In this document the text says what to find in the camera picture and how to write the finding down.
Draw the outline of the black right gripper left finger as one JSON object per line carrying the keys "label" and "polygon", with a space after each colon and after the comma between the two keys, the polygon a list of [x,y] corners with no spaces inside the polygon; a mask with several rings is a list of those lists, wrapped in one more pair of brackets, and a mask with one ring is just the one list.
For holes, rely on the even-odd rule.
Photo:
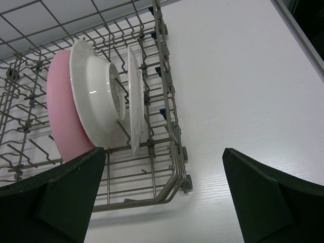
{"label": "black right gripper left finger", "polygon": [[106,154],[96,147],[1,187],[1,242],[84,242]]}

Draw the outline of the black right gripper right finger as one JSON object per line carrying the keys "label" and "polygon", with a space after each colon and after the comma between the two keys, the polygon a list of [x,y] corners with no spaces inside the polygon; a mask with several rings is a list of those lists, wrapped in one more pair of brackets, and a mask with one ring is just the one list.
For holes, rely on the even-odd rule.
{"label": "black right gripper right finger", "polygon": [[233,149],[222,155],[245,242],[323,242],[323,186]]}

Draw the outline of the pink plate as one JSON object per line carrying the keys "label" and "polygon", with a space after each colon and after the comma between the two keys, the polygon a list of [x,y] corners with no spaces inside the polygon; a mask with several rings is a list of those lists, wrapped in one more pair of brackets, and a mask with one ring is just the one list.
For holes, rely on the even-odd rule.
{"label": "pink plate", "polygon": [[64,162],[95,146],[80,122],[70,83],[70,51],[61,50],[53,58],[47,76],[47,110],[55,145]]}

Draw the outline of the white deep plate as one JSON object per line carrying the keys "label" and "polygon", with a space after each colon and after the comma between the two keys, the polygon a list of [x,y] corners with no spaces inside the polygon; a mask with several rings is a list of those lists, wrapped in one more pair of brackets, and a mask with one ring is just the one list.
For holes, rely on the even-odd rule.
{"label": "white deep plate", "polygon": [[71,87],[81,124],[97,147],[108,149],[117,123],[125,119],[124,91],[116,66],[83,39],[70,52]]}

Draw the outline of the white plate with green rim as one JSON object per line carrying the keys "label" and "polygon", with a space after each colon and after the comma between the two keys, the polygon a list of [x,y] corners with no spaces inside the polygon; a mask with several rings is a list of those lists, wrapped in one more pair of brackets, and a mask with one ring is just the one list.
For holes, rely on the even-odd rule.
{"label": "white plate with green rim", "polygon": [[135,157],[138,153],[141,136],[145,128],[144,88],[139,64],[130,46],[128,46],[128,85],[131,151],[132,157]]}

